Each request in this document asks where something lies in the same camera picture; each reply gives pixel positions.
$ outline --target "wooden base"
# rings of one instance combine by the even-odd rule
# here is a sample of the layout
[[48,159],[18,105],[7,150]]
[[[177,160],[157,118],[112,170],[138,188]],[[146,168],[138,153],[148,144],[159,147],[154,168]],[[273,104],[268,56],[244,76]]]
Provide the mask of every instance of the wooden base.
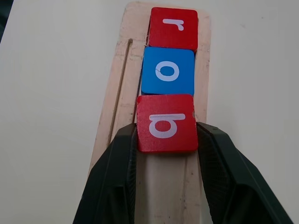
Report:
[[[101,157],[117,130],[135,121],[143,51],[153,7],[175,8],[132,2],[125,9],[90,169]],[[196,121],[206,122],[211,29],[209,15],[201,10],[197,12],[199,43],[195,60],[194,106]],[[202,182],[199,169],[197,153],[137,153],[135,223],[200,223]]]

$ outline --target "red letter tile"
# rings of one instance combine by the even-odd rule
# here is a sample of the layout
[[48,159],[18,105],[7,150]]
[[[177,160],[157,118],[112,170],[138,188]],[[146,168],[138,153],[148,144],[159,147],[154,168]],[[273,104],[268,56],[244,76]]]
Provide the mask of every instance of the red letter tile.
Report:
[[197,12],[188,9],[159,8],[151,10],[149,46],[197,50]]
[[192,152],[198,147],[191,95],[137,98],[138,149],[141,152]]

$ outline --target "white letter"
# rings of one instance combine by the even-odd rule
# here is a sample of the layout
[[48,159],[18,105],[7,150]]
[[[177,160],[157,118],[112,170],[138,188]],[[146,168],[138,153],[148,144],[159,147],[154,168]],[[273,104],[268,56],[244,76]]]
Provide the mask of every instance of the white letter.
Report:
[[184,21],[182,20],[172,20],[172,19],[163,19],[163,23],[165,24],[174,24],[178,26],[178,29],[180,31],[184,30],[184,27],[182,24],[184,24]]
[[[160,139],[167,139],[172,137],[177,132],[177,124],[174,120],[184,120],[186,116],[183,113],[174,113],[174,114],[153,114],[149,116],[149,119],[152,121],[149,125],[149,132]],[[158,131],[155,127],[156,123],[159,121],[167,121],[170,123],[170,129],[165,132]]]
[[[163,68],[163,67],[172,67],[174,70],[173,74],[171,76],[163,75],[160,72],[161,68]],[[179,75],[178,66],[173,62],[163,61],[163,62],[160,62],[159,64],[157,64],[157,66],[156,66],[156,76],[159,79],[161,79],[162,81],[166,81],[166,82],[174,81],[178,78],[178,75]]]

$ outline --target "white background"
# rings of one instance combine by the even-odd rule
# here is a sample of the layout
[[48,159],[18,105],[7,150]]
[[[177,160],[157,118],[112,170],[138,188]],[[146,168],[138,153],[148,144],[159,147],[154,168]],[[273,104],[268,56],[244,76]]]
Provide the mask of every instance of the white background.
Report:
[[[72,223],[127,0],[15,0],[0,44],[0,223]],[[165,0],[212,18],[207,122],[299,222],[297,0]]]

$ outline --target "wooden tray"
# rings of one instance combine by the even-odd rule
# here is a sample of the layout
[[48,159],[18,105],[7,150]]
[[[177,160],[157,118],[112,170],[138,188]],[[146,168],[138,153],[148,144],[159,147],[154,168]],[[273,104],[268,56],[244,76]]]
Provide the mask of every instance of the wooden tray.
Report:
[[[90,169],[117,130],[135,122],[140,95],[143,51],[153,7],[181,8],[132,2],[126,6],[93,148]],[[196,121],[206,122],[210,62],[210,17],[197,10],[198,51],[195,60]],[[198,224],[202,211],[202,180],[197,153],[153,155],[137,152],[136,224]]]

